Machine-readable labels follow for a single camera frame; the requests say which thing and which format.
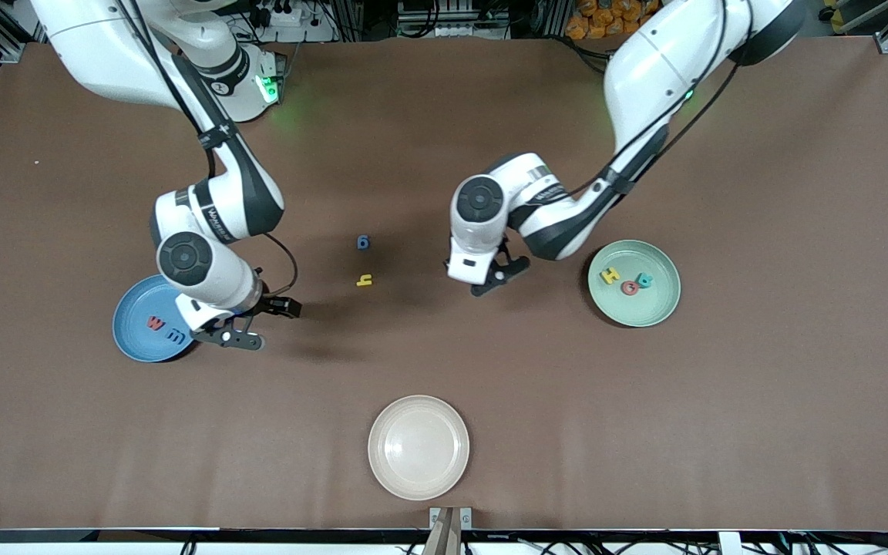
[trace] plate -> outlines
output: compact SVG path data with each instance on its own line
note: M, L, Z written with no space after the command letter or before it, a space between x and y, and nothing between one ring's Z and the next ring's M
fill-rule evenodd
M620 280L606 284L602 271L616 268ZM639 274L653 277L652 287L639 288L634 295L623 292L624 281L635 281ZM603 247L588 267L588 291L595 305L620 324L645 328L666 320L681 298L681 277L670 257L655 246L626 239Z
M369 465L392 495L426 501L465 473L471 452L458 411L436 397L412 395L383 409L369 433Z
M112 335L124 355L138 362L163 362L187 350L193 338L177 310L177 295L159 274L123 295L112 318Z

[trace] green led light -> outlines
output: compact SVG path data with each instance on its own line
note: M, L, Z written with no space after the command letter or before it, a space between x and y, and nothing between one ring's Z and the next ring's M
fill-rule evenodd
M256 84L260 88L262 99L265 99L265 102L276 102L276 99L279 98L276 85L272 83L271 77L256 76Z

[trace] orange object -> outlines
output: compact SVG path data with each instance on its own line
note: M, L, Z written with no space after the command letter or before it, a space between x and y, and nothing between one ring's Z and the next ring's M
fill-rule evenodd
M605 28L605 35L619 35L623 32L623 20L616 18Z
M577 1L577 11L581 12L581 15L584 17L591 17L591 14L595 13L595 10L598 9L598 2L596 0L578 0Z
M591 16L592 25L598 25L598 27L607 27L614 19L612 10L605 8L595 10L595 14Z
M564 35L570 36L574 41L584 39L588 34L588 18L582 18L581 15L572 15L567 20L567 27L564 28Z
M642 4L634 3L630 8L623 10L623 19L628 22L638 21L642 16Z

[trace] cable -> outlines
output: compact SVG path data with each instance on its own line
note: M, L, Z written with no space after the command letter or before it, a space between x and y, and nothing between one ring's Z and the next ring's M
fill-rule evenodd
M672 543L669 541L664 541L663 543L666 543L670 547L673 547L675 549L679 549L680 551L683 551L684 555L697 555L697 553L691 551L691 544L690 543L685 544L686 547L681 547L680 545L677 545L676 543Z
M807 544L807 554L808 555L821 555L821 551L814 545L814 542L811 541L811 537L809 534L801 534L804 538L804 543Z
M614 163L614 161L616 161L617 158L619 158L619 156L621 154L626 152L628 150L628 148L630 148L632 146L632 144L635 143L635 141L639 140L639 138L641 138L646 133L646 131L652 130L653 127L655 127L656 124L659 123L660 120L663 119L663 117L669 116L670 112L672 112L673 109L676 109L677 106L680 106L681 103L683 103L684 100L687 99L686 98L687 92L690 92L691 90L693 90L693 88L697 84L701 83L701 81L704 80L704 78L706 76L708 76L708 70L711 69L711 64L715 63L715 60L718 59L718 54L720 52L722 52L722 48L721 48L722 41L723 41L723 39L725 39L725 30L728 25L728 14L727 14L728 0L721 0L721 3L722 3L721 4L721 10L722 10L721 11L721 26L722 27L720 29L720 32L718 33L718 41L715 41L715 52L713 52L711 54L711 59L708 60L708 64L706 64L705 69L701 71L701 75L697 79L694 79L693 81L691 81L691 88L688 89L688 91L684 91L684 94L680 95L680 97L677 99L677 101L674 104L670 105L670 108L663 110L663 112L661 112L659 116L656 116L656 119L653 119L652 122L650 122L648 124L648 126L644 127L641 131L639 131L639 133L634 134L634 136L632 136L632 138L630 140L628 140L628 142L626 144L624 144L624 146L621 147L619 149L619 151L617 151L617 154L612 157L612 160L610 160L609 163L607 163L607 166L612 165ZM752 18L752 4L750 4L748 1L746 3L749 4L749 28L748 28L748 34L746 35L746 43L748 43L749 36L751 35L751 32L752 32L752 19L753 18ZM677 140L679 140L679 138L681 136L683 136L683 134L686 133L686 131L688 129L690 129L691 126L693 126L695 120L697 120L698 117L700 117L701 114L704 113L704 111L707 110L711 104L713 104L713 102L715 101L716 98L718 98L718 94L715 94L715 97L711 98L711 102L709 102L708 105L704 109L702 109L701 112L699 112L697 116L695 116L695 119L692 119L691 122L688 123L688 125L686 127L684 127L684 129L681 129L681 132L678 134L678 136L675 138L675 140L671 141L666 147L663 148L662 151L660 151L659 154L657 154L655 157L653 157L651 162L649 162L649 164L646 165L646 167L644 168L644 172L642 172L642 173L645 173L646 170L648 170L649 168L652 168L653 164L657 160L660 159L660 156L662 156L663 153L666 152L670 148L670 146L673 145L673 143L677 142ZM533 205L553 204L553 203L557 203L557 201L564 200L567 197L572 197L572 196L574 196L574 194L580 192L581 190L587 189L592 183L595 182L595 180L598 180L597 175L595 177L589 179L588 182L585 183L584 185L582 185L580 187L575 187L575 189L570 190L570 192L567 192L564 194L557 194L557 196L553 196L550 199L540 201L540 203L533 204Z
M841 547L835 545L832 542L821 540L821 538L818 538L816 535L814 535L814 533L806 533L806 535L808 535L808 537L811 537L814 541L820 541L821 543L827 545L829 549L834 549L835 551L838 551L841 555L850 555L848 551L843 550Z
M662 157L664 154L666 154L667 151L670 150L670 148L673 148L673 146L675 144L677 144L677 141L681 140L681 137L683 137L685 134L687 134L688 130L692 126L694 126L694 124L697 123L699 119L701 119L701 116L703 116L705 114L705 112L708 111L709 108L711 108L711 105L715 104L716 99L718 99L718 97L720 97L722 95L722 93L725 92L725 88L728 87L728 84L732 82L732 77L735 77L735 73L739 70L740 67L742 67L742 60L745 59L745 54L749 50L749 42L752 40L752 25L753 25L753 15L754 15L752 3L746 2L746 4L749 6L749 27L747 28L745 42L742 43L743 56L740 56L739 61L736 61L735 66L732 66L732 70L729 71L728 75L725 77L725 81L721 82L721 85L718 86L718 90L715 90L715 94L711 95L711 98L708 99L708 102L705 104L705 107L701 108L701 112L696 113L695 116L691 118L691 122L688 122L687 126L684 126L684 129L681 129L680 133L677 133L677 136L674 137L673 140L668 142L667 145L664 146L660 150L659 154L657 154L655 156L655 158L653 158L653 160L651 162L649 162L649 165L646 166L646 169L644 170L644 172L646 172L646 170L649 170L650 168L652 168L653 164L655 164L656 161L660 159L660 157Z
M204 130L198 126L197 119L195 119L190 108L187 108L187 103L183 101L180 91L177 91L177 86L173 84L173 80L170 78L170 75L167 74L166 68L163 68L163 64L160 63L160 57L156 54L156 46L153 45L153 36L150 34L149 27L147 27L146 21L142 17L142 10L139 9L139 4L136 0L129 0L129 3L133 5L133 11L139 18L141 28L136 27L135 21L133 21L133 15L131 15L130 11L126 9L126 3L124 3L123 0L116 0L116 4L119 4L119 9L123 11L123 14L126 14L128 25L137 38L139 38L139 42L142 42L142 47L146 50L146 53L149 54L150 59L153 60L153 66L156 66L160 76L163 77L163 83L165 83L166 88L169 89L170 95L173 96L175 101L177 101L180 111L187 117L188 122L190 122L194 130L197 131L197 134L203 133ZM214 153L211 152L211 150L205 150L204 154L207 155L207 176L208 178L213 178L215 173L217 173L214 167Z
M588 551L591 551L594 554L600 555L614 555L612 551L607 550L607 548L601 543L593 543L590 541L583 541L581 545L585 546Z
M567 547L569 547L576 555L584 555L578 550L578 548L571 545L570 541L554 541L550 545L547 545L547 547L543 548L543 551L540 551L540 555L550 555L550 553L552 553L550 552L550 549L552 549L554 545L567 545Z
M297 42L297 45L293 47L293 55L286 62L286 71L283 73L283 79L289 79L290 74L293 73L293 62L297 61L297 52L300 52L300 45L303 45L303 43L303 41Z
M441 7L440 4L437 3L437 0L431 0L433 4L427 7L427 21L423 24L423 29L420 29L416 35L406 35L405 32L398 31L400 36L405 36L407 39L421 39L423 36L430 35L430 32L433 31L435 27L437 27L437 21L441 15ZM431 15L433 15L433 22L430 22Z
M552 39L553 41L560 42L561 45L567 46L568 49L574 50L574 53L576 53L577 56L579 57L579 59L581 59L581 61L584 62L585 66L590 67L592 71L594 71L595 73L598 73L599 75L605 75L605 69L601 68L599 66L596 66L594 63L592 63L591 60L588 59L588 57L593 57L593 59L605 60L607 62L607 60L609 60L609 57L610 57L609 54L602 53L602 52L595 52L594 50L589 50L589 49L582 49L581 46L575 45L574 41L572 41L570 36L543 35L540 38L541 39Z
M262 295L265 298L275 298L275 296L279 296L279 295L285 294L286 291L290 291L290 289L293 288L293 285L297 284L297 278L300 277L300 270L297 267L296 257L293 256L293 253L290 252L290 249L286 248L286 245L284 245L281 240L276 239L274 236L272 236L271 233L264 233L262 235L267 236L267 239L276 243L276 245L279 246L280 249L283 249L283 252L286 253L286 256L290 258L290 264L292 264L292 266L293 266L293 278L290 280L289 284L283 285L282 288L278 288L278 289L276 289L276 291L269 291L268 294Z
M313 14L313 15L320 15L321 14L321 10L317 10L315 12L314 10L311 10L310 8L307 7L310 4L310 0L304 0L304 2L302 2L302 4L304 5L304 8L308 12L310 12L311 14ZM318 2L317 0L314 0L314 7L315 8L317 7L317 4L320 4L320 2Z
M584 54L585 56L591 56L593 59L603 59L608 60L610 57L609 54L605 52L595 52L595 50L582 49L581 46L578 46L574 39L570 36L560 36L560 35L543 35L540 37L541 39L553 39L554 41L560 42L561 45L565 45L568 49L572 49L579 54Z
M194 555L197 552L197 535L191 533L189 537L187 537L187 541L183 542L183 547L180 548L180 555Z
M253 27L253 22L249 21L249 18L246 16L246 13L239 12L239 15L242 15L242 18L244 20L246 20L246 25L249 25L249 31L251 31L251 34L253 34L253 39L254 39L253 45L256 45L256 46L263 45L264 43L262 42L262 39L260 39L258 32L256 32L256 28Z
M324 11L325 18L328 18L328 22L331 24L331 32L335 31L335 28L338 30L338 42L345 42L345 36L348 34L345 32L345 28L341 27L341 22L336 20L334 15L331 15L331 12L328 11L328 5L324 2L317 2L321 6L321 10Z
M641 541L645 540L635 540L634 542L623 545L623 547L621 547L619 551L616 551L616 555L623 555L624 552L628 551L628 548L631 548L633 545L638 544Z

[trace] white plate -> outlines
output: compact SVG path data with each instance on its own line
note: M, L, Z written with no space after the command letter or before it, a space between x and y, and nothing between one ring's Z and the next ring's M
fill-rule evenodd
M458 412L427 395L395 400L369 433L369 465L395 496L426 501L444 495L465 473L471 451Z

